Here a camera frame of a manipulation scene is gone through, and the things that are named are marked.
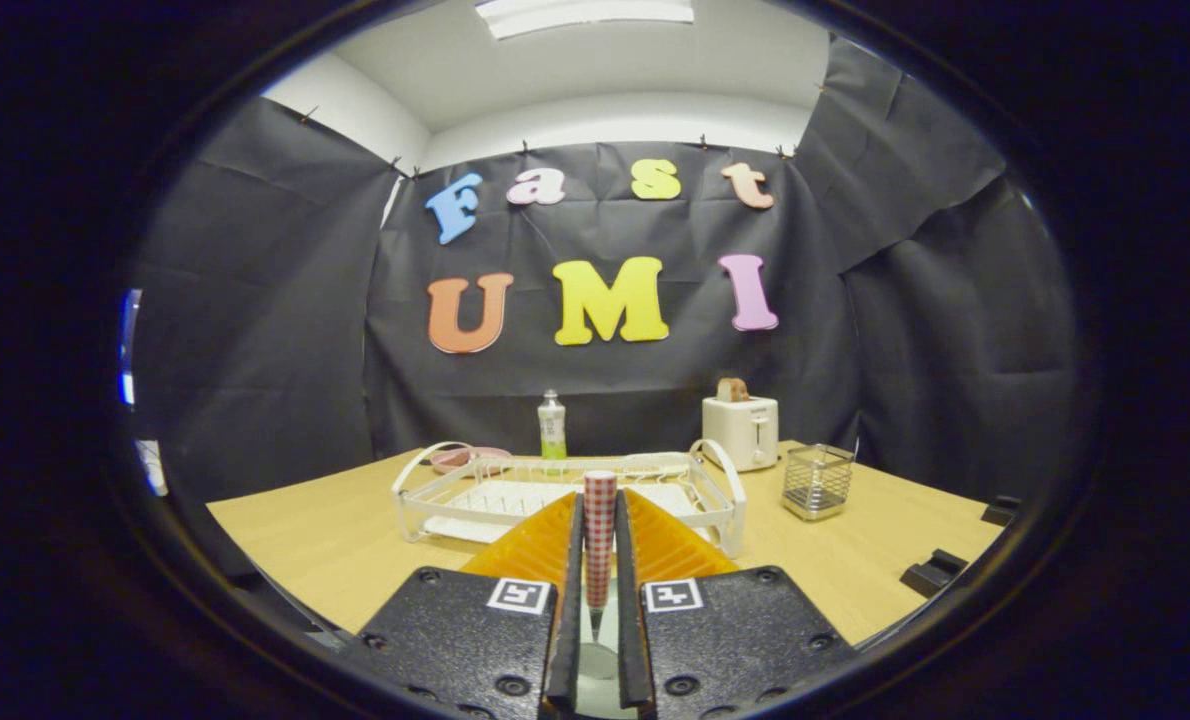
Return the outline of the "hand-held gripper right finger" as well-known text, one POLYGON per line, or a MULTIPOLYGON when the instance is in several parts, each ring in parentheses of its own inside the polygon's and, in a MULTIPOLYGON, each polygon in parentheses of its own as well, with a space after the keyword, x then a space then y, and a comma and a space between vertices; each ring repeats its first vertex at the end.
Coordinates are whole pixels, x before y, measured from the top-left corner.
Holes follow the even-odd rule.
POLYGON ((738 719, 854 660, 777 565, 740 569, 640 493, 615 500, 621 702, 641 719, 738 719))

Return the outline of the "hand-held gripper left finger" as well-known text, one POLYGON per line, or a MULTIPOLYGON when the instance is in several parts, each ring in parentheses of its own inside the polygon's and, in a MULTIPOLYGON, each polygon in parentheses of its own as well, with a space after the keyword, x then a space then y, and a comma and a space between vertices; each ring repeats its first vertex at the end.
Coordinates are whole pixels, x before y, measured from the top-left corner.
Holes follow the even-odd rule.
POLYGON ((572 716, 583 532, 583 496, 571 492, 459 570, 418 568, 343 659, 431 714, 572 716))

